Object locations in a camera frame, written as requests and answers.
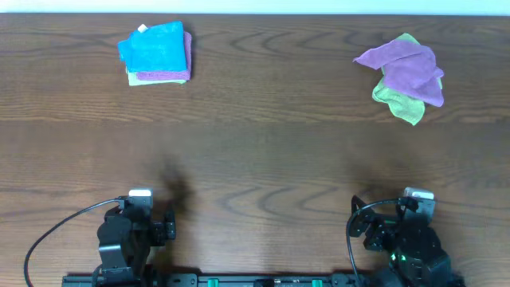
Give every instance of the white tag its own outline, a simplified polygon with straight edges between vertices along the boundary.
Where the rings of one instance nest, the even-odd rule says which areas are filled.
[[[140,25],[140,27],[138,27],[138,31],[139,31],[140,33],[143,33],[143,32],[145,32],[145,31],[147,31],[148,29],[149,29],[149,28],[147,28],[147,27],[145,26],[145,24],[142,24],[142,25]]]

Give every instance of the purple cloth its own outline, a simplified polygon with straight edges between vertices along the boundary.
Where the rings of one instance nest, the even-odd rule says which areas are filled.
[[[154,71],[137,72],[136,78],[141,81],[186,80],[191,78],[191,34],[184,32],[184,49],[186,51],[186,70],[180,72]]]
[[[388,88],[436,107],[445,102],[437,81],[445,74],[436,66],[436,57],[429,47],[393,40],[369,49],[354,61],[373,69],[383,68]]]

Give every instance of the blue towel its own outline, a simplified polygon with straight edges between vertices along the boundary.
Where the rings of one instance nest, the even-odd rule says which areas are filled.
[[[134,72],[186,70],[184,29],[180,21],[170,22],[140,33],[118,44],[120,60]]]

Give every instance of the wood grain surface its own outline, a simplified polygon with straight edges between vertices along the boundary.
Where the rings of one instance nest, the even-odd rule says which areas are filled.
[[[129,87],[117,42],[178,19],[192,80]],[[445,105],[416,127],[352,63],[404,32],[445,71]],[[349,270],[351,196],[423,187],[468,286],[510,285],[509,18],[2,14],[0,67],[1,286],[25,284],[53,224],[140,186],[179,204],[161,264],[221,273]],[[105,210],[40,244],[36,286],[93,271]],[[359,268],[386,264],[354,242]]]

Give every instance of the green cloth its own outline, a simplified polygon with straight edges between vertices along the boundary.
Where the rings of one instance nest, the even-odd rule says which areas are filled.
[[[126,69],[127,80],[129,81],[130,86],[136,85],[151,85],[151,84],[162,84],[162,83],[176,83],[176,84],[184,84],[186,80],[154,80],[154,81],[142,81],[136,78],[136,73],[128,72]]]
[[[408,33],[400,35],[397,40],[411,41],[420,44],[413,36]],[[437,79],[442,88],[441,79]],[[401,92],[395,91],[384,85],[384,77],[375,86],[372,92],[372,98],[380,103],[388,104],[393,116],[403,119],[412,125],[416,125],[425,114],[425,103],[422,100],[414,99]]]

